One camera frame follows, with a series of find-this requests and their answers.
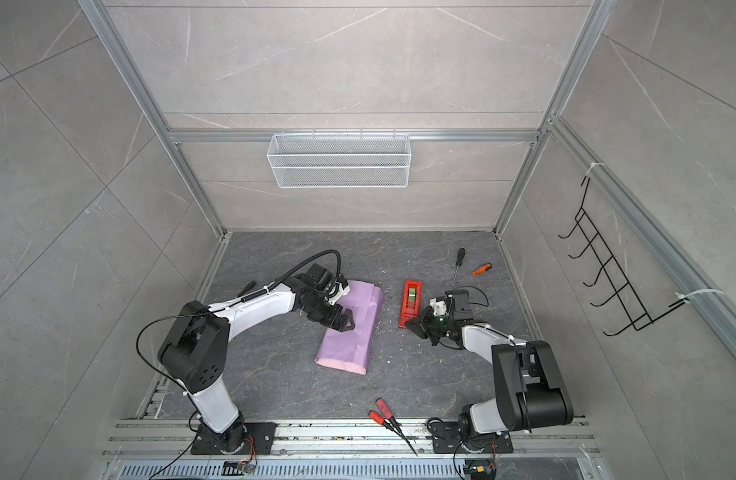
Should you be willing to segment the red tape dispenser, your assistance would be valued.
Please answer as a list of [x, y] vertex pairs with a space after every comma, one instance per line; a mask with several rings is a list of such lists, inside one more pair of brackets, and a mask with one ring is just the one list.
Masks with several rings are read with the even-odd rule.
[[400, 318], [398, 326], [405, 328], [406, 324], [419, 315], [423, 284], [420, 281], [406, 280], [403, 288]]

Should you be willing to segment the pink wrapping paper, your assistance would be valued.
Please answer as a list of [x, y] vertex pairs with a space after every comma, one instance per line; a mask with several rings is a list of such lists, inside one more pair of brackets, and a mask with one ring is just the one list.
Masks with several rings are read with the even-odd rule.
[[315, 363], [358, 375], [367, 373], [372, 335], [384, 294], [371, 283], [350, 280], [349, 292], [337, 304], [352, 313], [354, 328], [328, 330], [315, 356]]

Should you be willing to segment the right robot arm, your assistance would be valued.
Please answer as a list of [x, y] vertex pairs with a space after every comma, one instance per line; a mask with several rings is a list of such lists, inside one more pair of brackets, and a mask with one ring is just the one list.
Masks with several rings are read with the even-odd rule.
[[462, 409], [457, 426], [462, 442], [573, 421], [572, 400], [549, 343], [518, 339], [483, 321], [436, 316], [430, 309], [405, 328], [433, 345], [451, 340], [491, 365], [494, 397]]

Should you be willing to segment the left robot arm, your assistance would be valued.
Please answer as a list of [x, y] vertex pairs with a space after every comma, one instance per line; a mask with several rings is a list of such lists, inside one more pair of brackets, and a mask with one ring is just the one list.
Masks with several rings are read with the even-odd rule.
[[231, 341], [252, 327], [292, 311], [329, 329], [355, 328], [353, 314], [338, 300], [350, 292], [347, 280], [333, 285], [288, 280], [265, 286], [234, 300], [204, 305], [185, 304], [157, 354], [162, 366], [145, 364], [170, 380], [196, 408], [201, 425], [198, 435], [224, 454], [234, 454], [249, 442], [244, 418], [223, 379]]

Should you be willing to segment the orange handled screwdriver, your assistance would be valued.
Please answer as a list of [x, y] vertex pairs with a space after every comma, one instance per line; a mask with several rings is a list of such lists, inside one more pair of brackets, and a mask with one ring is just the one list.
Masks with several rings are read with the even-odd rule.
[[484, 264], [484, 265], [482, 265], [482, 266], [478, 267], [478, 268], [477, 268], [476, 270], [474, 270], [474, 271], [473, 271], [473, 272], [471, 273], [471, 276], [472, 276], [472, 277], [476, 277], [476, 276], [482, 275], [482, 274], [484, 274], [485, 272], [487, 272], [487, 271], [491, 270], [492, 268], [493, 268], [493, 265], [492, 265], [491, 263], [486, 263], [486, 264]]

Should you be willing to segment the black handled screwdriver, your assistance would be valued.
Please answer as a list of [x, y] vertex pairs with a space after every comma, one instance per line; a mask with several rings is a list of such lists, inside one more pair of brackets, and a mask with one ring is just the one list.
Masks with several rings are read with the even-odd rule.
[[451, 286], [455, 286], [456, 285], [456, 281], [457, 281], [457, 278], [458, 278], [458, 273], [459, 273], [460, 268], [461, 268], [461, 266], [463, 264], [463, 260], [464, 260], [465, 256], [466, 256], [466, 249], [464, 247], [459, 248], [458, 251], [457, 251], [457, 255], [456, 255], [455, 269], [454, 269], [454, 274], [453, 274], [453, 277], [452, 277], [452, 284], [451, 284]]

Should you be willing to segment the red handled screwdriver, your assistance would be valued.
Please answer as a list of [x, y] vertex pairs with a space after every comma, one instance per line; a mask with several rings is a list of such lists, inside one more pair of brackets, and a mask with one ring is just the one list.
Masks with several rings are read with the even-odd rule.
[[418, 455], [418, 453], [416, 452], [416, 450], [414, 449], [414, 447], [411, 445], [411, 443], [407, 439], [407, 437], [389, 419], [385, 418], [380, 413], [378, 413], [378, 412], [376, 412], [374, 410], [371, 410], [369, 412], [369, 417], [370, 417], [371, 420], [373, 420], [378, 425], [384, 427], [385, 429], [389, 430], [390, 432], [392, 432], [395, 435], [397, 435], [398, 437], [400, 437], [408, 445], [408, 447], [411, 449], [411, 451], [415, 455]]

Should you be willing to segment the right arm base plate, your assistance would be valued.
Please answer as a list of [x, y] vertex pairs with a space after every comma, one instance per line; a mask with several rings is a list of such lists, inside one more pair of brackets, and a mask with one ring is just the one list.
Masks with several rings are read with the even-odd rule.
[[445, 421], [432, 417], [425, 422], [432, 438], [436, 454], [490, 453], [508, 454], [514, 451], [512, 440], [507, 433], [464, 434], [455, 421]]

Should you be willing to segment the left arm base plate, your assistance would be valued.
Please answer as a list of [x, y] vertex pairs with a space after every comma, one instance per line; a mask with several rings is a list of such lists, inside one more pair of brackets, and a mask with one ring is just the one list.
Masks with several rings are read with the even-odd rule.
[[226, 432], [216, 433], [201, 423], [191, 446], [192, 455], [248, 455], [271, 453], [278, 424], [236, 421]]

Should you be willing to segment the aluminium mounting rail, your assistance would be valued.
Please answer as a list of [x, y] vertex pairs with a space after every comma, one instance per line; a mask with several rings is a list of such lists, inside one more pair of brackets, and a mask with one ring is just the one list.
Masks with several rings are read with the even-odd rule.
[[[417, 453], [436, 458], [436, 442], [424, 419], [404, 419], [402, 429], [410, 440], [368, 418], [276, 420], [273, 433], [255, 433], [255, 453], [267, 459], [400, 458]], [[196, 438], [185, 420], [121, 420], [101, 441], [103, 460], [167, 460], [184, 451]], [[512, 457], [600, 458], [602, 456], [585, 419], [569, 425], [513, 432], [494, 443], [510, 446]]]

